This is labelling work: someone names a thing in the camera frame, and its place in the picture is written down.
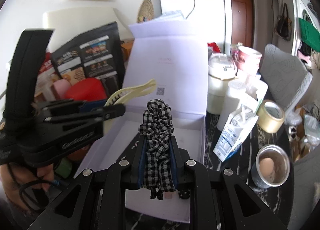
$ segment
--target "scrunched fabric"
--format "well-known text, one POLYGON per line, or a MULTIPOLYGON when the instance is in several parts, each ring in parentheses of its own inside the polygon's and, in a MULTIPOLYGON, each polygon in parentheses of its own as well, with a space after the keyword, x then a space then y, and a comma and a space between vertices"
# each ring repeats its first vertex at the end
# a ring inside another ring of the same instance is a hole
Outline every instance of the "scrunched fabric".
POLYGON ((174 191, 170 170, 169 139, 174 131, 171 108, 160 99, 151 100, 143 112, 140 135, 147 138, 147 160, 142 186, 174 191))

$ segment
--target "white refrigerator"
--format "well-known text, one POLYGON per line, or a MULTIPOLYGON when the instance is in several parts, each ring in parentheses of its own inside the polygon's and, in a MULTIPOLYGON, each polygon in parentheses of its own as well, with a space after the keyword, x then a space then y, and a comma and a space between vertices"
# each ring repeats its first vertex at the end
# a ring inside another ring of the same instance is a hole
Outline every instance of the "white refrigerator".
POLYGON ((231 0, 161 0, 162 13, 181 10, 188 21, 199 25, 208 43, 230 54, 232 34, 231 0))

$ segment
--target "metal screw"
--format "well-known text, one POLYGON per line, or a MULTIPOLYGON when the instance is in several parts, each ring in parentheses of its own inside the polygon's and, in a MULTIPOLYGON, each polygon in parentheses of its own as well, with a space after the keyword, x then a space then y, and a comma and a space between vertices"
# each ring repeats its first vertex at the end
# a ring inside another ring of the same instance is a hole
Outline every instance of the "metal screw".
POLYGON ((127 166, 129 162, 127 160, 122 160, 119 162, 120 166, 127 166))
POLYGON ((232 169, 224 169, 223 173, 227 176, 231 176, 233 174, 232 169))
POLYGON ((196 161, 194 160, 187 160, 187 165, 194 166, 196 164, 196 161))
POLYGON ((91 169, 85 169, 84 171, 82 171, 83 176, 89 176, 89 175, 91 175, 91 173, 92 173, 91 169))

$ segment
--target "wooden door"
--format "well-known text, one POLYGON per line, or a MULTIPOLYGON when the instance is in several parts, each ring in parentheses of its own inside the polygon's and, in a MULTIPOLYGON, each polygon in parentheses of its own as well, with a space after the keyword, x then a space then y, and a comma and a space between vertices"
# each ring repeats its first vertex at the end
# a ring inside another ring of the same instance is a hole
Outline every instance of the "wooden door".
POLYGON ((231 43, 243 43, 253 47, 253 0, 231 0, 232 37, 231 43))

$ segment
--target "stainless steel cup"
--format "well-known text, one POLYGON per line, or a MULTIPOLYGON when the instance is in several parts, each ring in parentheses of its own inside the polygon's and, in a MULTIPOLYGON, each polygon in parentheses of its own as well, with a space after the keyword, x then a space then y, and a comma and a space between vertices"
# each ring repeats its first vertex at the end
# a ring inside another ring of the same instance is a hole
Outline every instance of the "stainless steel cup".
POLYGON ((256 162, 251 169, 251 177, 256 186, 260 188, 279 187, 289 177, 290 161, 285 151, 278 145, 265 145, 262 147, 256 157, 256 162), (264 158, 271 158, 274 162, 275 175, 273 182, 269 182, 262 176, 259 163, 264 158))

